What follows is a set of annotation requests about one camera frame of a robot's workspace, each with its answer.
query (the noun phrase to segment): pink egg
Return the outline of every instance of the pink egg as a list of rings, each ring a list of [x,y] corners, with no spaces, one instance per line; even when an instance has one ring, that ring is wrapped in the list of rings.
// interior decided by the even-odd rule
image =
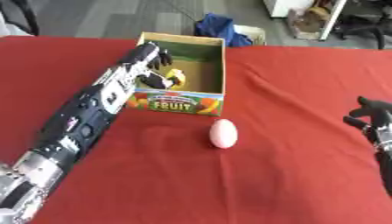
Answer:
[[[229,120],[220,119],[213,123],[210,129],[210,139],[213,145],[218,148],[230,148],[237,142],[237,128]]]

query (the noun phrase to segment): cardboard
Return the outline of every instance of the cardboard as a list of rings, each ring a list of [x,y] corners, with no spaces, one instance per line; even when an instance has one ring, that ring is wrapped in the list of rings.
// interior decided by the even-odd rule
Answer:
[[[169,50],[172,66],[161,67],[166,75],[173,68],[186,77],[183,87],[154,89],[138,82],[128,106],[166,112],[220,116],[225,95],[225,43],[222,38],[200,38],[143,32],[138,44],[154,41]]]

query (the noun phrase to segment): black glove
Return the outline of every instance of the black glove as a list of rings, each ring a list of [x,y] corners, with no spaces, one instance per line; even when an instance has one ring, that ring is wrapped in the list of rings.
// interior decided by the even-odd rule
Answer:
[[[382,180],[392,196],[392,104],[384,101],[370,101],[358,98],[360,108],[350,111],[343,121],[361,130],[367,140],[376,148],[375,158],[380,164]],[[369,116],[370,123],[359,117]]]

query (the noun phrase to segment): red table cover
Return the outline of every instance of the red table cover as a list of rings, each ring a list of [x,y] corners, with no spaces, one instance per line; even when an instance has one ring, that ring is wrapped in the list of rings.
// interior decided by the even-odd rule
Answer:
[[[12,163],[73,93],[132,40],[1,38],[0,155]],[[33,223],[391,223],[372,146],[341,118],[356,97],[391,101],[392,52],[227,49],[221,118],[126,109]]]

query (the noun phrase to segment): white cabinet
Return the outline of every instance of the white cabinet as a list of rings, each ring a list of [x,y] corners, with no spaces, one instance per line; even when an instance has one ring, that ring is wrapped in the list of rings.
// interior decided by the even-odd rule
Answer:
[[[290,9],[305,10],[313,0],[263,0],[273,18],[285,18]]]

